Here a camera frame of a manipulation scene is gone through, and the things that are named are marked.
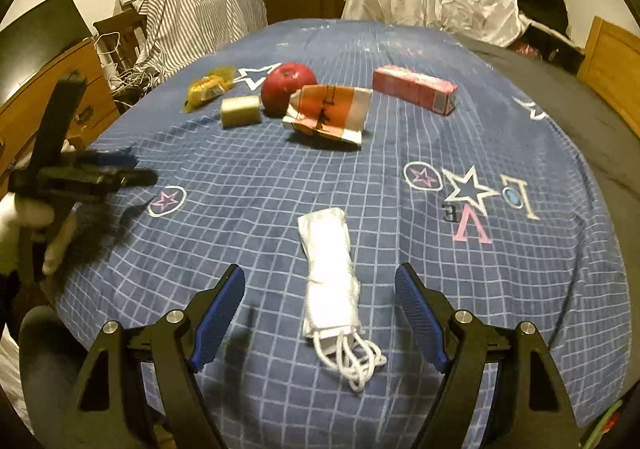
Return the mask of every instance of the pink star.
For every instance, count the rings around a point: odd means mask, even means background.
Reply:
[[[429,176],[429,171],[427,168],[422,168],[421,171],[418,171],[414,168],[409,168],[409,170],[414,174],[415,178],[412,180],[413,184],[423,184],[427,187],[433,187],[433,183],[437,182],[435,178]]]
[[[169,207],[171,204],[177,204],[179,203],[176,199],[175,196],[178,194],[178,191],[171,193],[171,194],[167,194],[164,191],[162,191],[160,193],[160,200],[153,202],[151,205],[153,206],[158,206],[160,207],[160,212],[164,212],[164,209],[166,207]]]

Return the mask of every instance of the yellow wrapped snack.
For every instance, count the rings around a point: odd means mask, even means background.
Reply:
[[[228,92],[234,86],[235,76],[236,67],[223,65],[215,67],[202,79],[191,83],[187,90],[187,100],[182,108],[183,111],[190,114]]]

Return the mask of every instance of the folded white mask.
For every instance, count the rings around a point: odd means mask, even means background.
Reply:
[[[377,345],[360,336],[360,283],[349,254],[344,211],[331,208],[301,216],[298,230],[309,262],[303,335],[313,339],[325,365],[345,376],[353,391],[362,391],[386,357]],[[358,345],[365,354],[360,358],[353,353]],[[333,353],[335,362],[328,357]]]

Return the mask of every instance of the silver bolt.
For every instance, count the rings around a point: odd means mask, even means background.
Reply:
[[[102,327],[102,331],[106,334],[112,334],[118,329],[118,323],[116,321],[109,321]]]
[[[471,315],[471,312],[468,312],[466,310],[458,310],[456,312],[456,321],[458,321],[459,323],[462,324],[467,324],[467,323],[471,323],[471,320],[474,317]]]
[[[535,324],[530,323],[529,321],[524,321],[524,323],[520,325],[520,330],[522,330],[527,335],[531,335],[532,333],[535,333],[536,326]]]
[[[183,318],[184,312],[182,310],[172,310],[166,315],[166,320],[172,324],[179,323]]]

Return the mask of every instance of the human hand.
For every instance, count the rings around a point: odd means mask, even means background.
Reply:
[[[8,193],[2,198],[0,201],[0,274],[9,275],[18,268],[20,228],[33,229],[33,241],[44,241],[44,235],[37,231],[51,224],[53,219],[53,208],[47,203],[22,198],[13,193]],[[56,239],[47,246],[42,266],[44,275],[56,272],[75,232],[76,216],[71,212],[60,227]]]

